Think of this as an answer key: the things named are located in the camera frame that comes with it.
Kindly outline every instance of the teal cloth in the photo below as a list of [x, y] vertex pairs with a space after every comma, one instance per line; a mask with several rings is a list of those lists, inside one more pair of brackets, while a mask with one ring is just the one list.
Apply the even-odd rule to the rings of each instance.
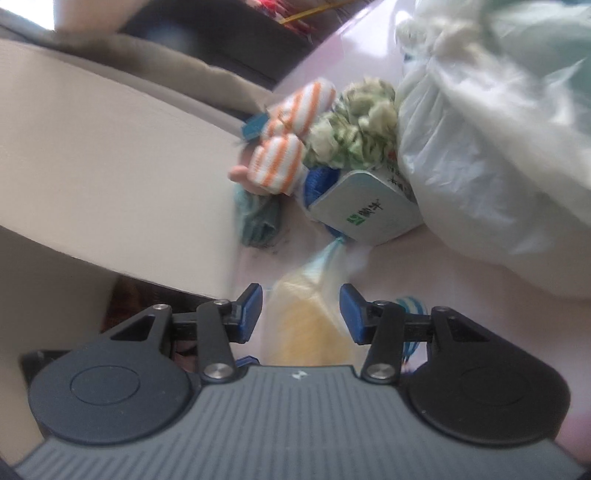
[[279, 195], [254, 195], [236, 185], [238, 237], [246, 247], [268, 247], [281, 228]]

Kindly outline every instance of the clear plastic bag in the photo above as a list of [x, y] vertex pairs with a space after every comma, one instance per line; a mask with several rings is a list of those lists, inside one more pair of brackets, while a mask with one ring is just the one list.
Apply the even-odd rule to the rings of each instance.
[[578, 65], [538, 79], [493, 55], [479, 8], [426, 0], [401, 24], [419, 57], [398, 89], [402, 171], [448, 246], [590, 298], [591, 109], [569, 87]]
[[342, 238], [283, 276], [265, 306], [263, 363], [298, 367], [357, 363], [358, 348], [339, 313], [339, 289], [345, 282]]

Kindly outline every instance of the blue tag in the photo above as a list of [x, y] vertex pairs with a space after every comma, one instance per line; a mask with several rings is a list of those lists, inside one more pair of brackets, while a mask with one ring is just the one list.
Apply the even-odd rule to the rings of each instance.
[[261, 136], [261, 130], [269, 120], [268, 113], [259, 113], [250, 117], [242, 126], [242, 138], [247, 142]]

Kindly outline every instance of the metal screw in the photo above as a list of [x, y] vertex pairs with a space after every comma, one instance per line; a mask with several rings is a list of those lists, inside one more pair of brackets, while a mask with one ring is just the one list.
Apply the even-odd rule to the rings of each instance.
[[396, 370], [392, 365], [373, 364], [368, 367], [368, 375], [376, 380], [388, 380], [394, 376]]
[[211, 364], [203, 369], [203, 373], [209, 378], [223, 380], [234, 373], [234, 369], [228, 364]]

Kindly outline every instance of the blue fabric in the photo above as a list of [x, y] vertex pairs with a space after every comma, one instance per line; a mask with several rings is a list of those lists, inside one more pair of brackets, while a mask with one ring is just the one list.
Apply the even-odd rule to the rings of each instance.
[[254, 195], [236, 185], [238, 237], [246, 247], [267, 247], [281, 228], [279, 195]]
[[[317, 199], [324, 195], [339, 180], [340, 170], [330, 167], [311, 168], [304, 183], [304, 205], [310, 208]], [[335, 237], [343, 236], [341, 232], [328, 225], [326, 229]]]

